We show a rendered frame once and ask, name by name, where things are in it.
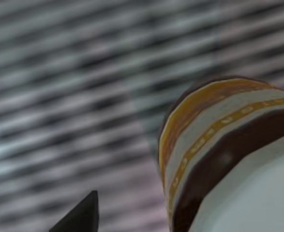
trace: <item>black object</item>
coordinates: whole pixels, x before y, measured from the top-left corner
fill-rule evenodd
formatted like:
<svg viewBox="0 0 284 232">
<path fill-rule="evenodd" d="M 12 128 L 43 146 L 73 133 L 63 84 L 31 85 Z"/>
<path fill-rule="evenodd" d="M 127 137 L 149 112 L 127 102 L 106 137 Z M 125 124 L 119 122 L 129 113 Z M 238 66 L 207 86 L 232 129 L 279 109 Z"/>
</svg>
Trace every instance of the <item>black object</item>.
<svg viewBox="0 0 284 232">
<path fill-rule="evenodd" d="M 98 192 L 92 191 L 49 232 L 97 232 L 98 227 Z"/>
</svg>

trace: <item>gold stripe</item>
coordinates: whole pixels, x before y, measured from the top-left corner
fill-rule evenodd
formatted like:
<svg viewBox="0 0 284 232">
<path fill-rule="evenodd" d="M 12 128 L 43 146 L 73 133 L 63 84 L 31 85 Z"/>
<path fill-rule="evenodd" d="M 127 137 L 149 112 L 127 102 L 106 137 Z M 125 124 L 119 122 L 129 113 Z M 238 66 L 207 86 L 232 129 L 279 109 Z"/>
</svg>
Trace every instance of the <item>gold stripe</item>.
<svg viewBox="0 0 284 232">
<path fill-rule="evenodd" d="M 174 205 L 174 197 L 179 187 L 179 183 L 181 182 L 185 170 L 187 168 L 190 160 L 203 148 L 203 146 L 214 137 L 216 133 L 218 133 L 221 129 L 226 126 L 244 118 L 245 116 L 261 109 L 265 109 L 271 106 L 279 106 L 284 105 L 284 99 L 271 100 L 271 101 L 259 101 L 252 104 L 248 104 L 240 110 L 237 110 L 230 115 L 221 118 L 217 122 L 213 123 L 209 129 L 203 133 L 203 135 L 189 148 L 189 150 L 183 156 L 182 162 L 180 163 L 176 175 L 173 179 L 173 182 L 170 186 L 169 190 L 169 203 L 168 203 L 168 212 L 170 222 L 172 221 L 173 216 L 173 205 Z"/>
<path fill-rule="evenodd" d="M 190 94 L 189 97 L 180 103 L 177 110 L 171 113 L 159 140 L 159 168 L 163 186 L 166 166 L 178 137 L 203 110 L 234 94 L 263 89 L 277 88 L 247 79 L 220 81 Z"/>
</svg>

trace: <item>striped fabric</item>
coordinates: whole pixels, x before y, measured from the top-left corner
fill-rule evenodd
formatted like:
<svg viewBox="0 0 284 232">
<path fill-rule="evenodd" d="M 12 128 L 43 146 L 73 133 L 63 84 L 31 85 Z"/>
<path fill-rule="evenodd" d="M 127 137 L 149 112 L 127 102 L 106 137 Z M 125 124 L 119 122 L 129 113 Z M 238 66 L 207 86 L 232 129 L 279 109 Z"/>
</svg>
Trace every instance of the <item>striped fabric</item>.
<svg viewBox="0 0 284 232">
<path fill-rule="evenodd" d="M 100 232 L 167 232 L 159 126 L 212 73 L 284 88 L 284 1 L 0 0 L 0 232 L 94 189 Z"/>
<path fill-rule="evenodd" d="M 188 232 L 203 199 L 229 171 L 283 136 L 284 91 L 267 83 L 223 77 L 183 94 L 159 139 L 171 230 Z"/>
</svg>

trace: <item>dark brown stripe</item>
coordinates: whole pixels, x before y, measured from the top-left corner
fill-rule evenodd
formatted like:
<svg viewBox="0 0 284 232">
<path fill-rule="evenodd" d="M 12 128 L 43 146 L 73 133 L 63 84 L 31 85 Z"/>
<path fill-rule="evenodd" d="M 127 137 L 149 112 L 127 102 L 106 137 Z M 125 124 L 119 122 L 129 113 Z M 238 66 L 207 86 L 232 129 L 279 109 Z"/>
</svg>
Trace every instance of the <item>dark brown stripe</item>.
<svg viewBox="0 0 284 232">
<path fill-rule="evenodd" d="M 167 122 L 168 117 L 170 116 L 170 114 L 176 109 L 176 107 L 191 93 L 197 91 L 198 89 L 209 85 L 210 83 L 213 82 L 218 82 L 218 81 L 226 81 L 226 80 L 233 80 L 233 79 L 246 79 L 246 80 L 251 80 L 251 81 L 258 81 L 258 82 L 262 82 L 265 84 L 268 84 L 267 82 L 264 81 L 260 81 L 260 80 L 255 80 L 252 78 L 248 78 L 248 77 L 244 77 L 244 76 L 238 76 L 238 75 L 232 75 L 232 76 L 216 76 L 216 77 L 206 77 L 204 81 L 200 81 L 198 83 L 195 83 L 194 85 L 192 85 L 188 90 L 186 90 L 181 96 L 180 98 L 178 98 L 176 100 L 176 102 L 174 104 L 172 104 L 170 106 L 170 108 L 168 109 L 167 113 L 164 116 L 164 121 L 160 127 L 159 130 L 159 138 L 161 137 L 163 128 Z"/>
<path fill-rule="evenodd" d="M 206 195 L 247 155 L 284 136 L 284 110 L 276 110 L 224 136 L 191 170 L 174 213 L 174 232 L 187 232 Z M 229 154 L 232 160 L 222 162 Z"/>
</svg>

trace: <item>blurry background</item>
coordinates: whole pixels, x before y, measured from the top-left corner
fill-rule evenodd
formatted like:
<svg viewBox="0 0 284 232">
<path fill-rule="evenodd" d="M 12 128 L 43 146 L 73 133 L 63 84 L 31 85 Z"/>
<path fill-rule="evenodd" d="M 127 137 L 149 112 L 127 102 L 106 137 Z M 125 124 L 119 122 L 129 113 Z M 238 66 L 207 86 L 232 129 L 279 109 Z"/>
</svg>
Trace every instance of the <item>blurry background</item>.
<svg viewBox="0 0 284 232">
<path fill-rule="evenodd" d="M 0 232 L 94 189 L 100 232 L 167 232 L 158 129 L 216 73 L 284 88 L 284 0 L 0 0 Z"/>
</svg>

